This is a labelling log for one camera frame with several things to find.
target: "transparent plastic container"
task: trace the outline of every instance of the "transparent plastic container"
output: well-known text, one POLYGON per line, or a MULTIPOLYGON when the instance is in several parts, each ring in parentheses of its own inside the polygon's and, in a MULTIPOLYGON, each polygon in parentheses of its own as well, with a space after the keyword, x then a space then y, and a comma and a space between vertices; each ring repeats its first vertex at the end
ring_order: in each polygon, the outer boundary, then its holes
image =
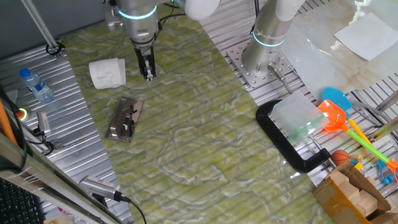
POLYGON ((300 92, 295 92, 277 103, 271 118, 294 146, 307 140, 310 135, 322 131, 329 120, 300 92))
POLYGON ((54 99, 51 89, 45 85, 43 80, 36 73, 23 68, 19 71, 22 83, 36 96, 41 103, 50 103, 54 99))

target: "blue led ring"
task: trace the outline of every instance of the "blue led ring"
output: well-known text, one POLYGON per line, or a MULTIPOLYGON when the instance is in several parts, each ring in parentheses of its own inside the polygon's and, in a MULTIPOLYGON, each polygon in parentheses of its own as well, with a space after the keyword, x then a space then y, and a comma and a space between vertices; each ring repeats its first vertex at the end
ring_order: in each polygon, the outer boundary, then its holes
POLYGON ((282 40, 282 42, 279 43, 279 44, 265 44, 265 43, 261 42, 259 39, 257 39, 255 33, 253 33, 253 37, 254 37, 254 39, 255 39, 259 44, 261 44, 261 45, 263 45, 263 46, 266 46, 266 47, 276 47, 276 46, 281 45, 281 44, 285 41, 285 39, 284 39, 284 40, 282 40))
POLYGON ((155 8, 151 12, 149 12, 148 14, 145 14, 143 16, 130 16, 130 15, 123 13, 120 10, 119 10, 119 14, 128 19, 145 19, 145 18, 148 18, 149 16, 153 15, 153 13, 155 13, 156 9, 157 9, 157 6, 155 6, 155 8))

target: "orange pole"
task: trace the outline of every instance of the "orange pole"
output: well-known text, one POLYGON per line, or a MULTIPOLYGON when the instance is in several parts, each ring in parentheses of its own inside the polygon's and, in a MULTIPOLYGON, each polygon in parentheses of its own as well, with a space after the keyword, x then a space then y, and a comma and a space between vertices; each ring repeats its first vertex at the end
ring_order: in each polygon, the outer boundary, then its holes
POLYGON ((10 139, 15 145, 18 146, 17 140, 15 139, 14 133, 12 132, 10 121, 8 120, 6 110, 0 100, 0 123, 4 130, 4 134, 10 139))

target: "marble pattern mat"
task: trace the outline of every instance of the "marble pattern mat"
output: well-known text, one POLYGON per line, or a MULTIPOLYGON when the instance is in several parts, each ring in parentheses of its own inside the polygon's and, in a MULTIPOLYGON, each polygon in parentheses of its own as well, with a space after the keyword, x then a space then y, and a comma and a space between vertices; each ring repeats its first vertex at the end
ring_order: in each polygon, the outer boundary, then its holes
MULTIPOLYGON (((159 7, 159 17, 169 12, 159 7)), ((254 100, 199 22, 167 21, 151 82, 120 27, 103 22, 62 42, 123 192, 148 223, 333 223, 308 176, 259 127, 254 100), (126 85, 97 90, 88 63, 115 57, 126 59, 126 85), (104 138, 122 95, 144 101, 132 143, 104 138)))
POLYGON ((294 18, 282 51, 318 101, 322 100, 325 87, 335 87, 344 93, 363 90, 398 72, 398 42, 367 61, 334 36, 370 12, 398 30, 396 0, 334 0, 294 18))

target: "black c-clamp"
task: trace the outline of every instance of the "black c-clamp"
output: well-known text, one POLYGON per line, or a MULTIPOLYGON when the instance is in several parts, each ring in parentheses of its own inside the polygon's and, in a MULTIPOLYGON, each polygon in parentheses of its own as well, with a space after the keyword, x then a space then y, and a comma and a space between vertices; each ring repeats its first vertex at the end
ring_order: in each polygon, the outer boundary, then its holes
POLYGON ((269 117, 269 113, 280 101, 281 100, 272 100, 260 106, 256 113, 257 122, 295 170, 301 173, 310 172, 329 159, 330 153, 326 149, 322 149, 307 160, 304 160, 298 154, 296 149, 290 144, 269 117))

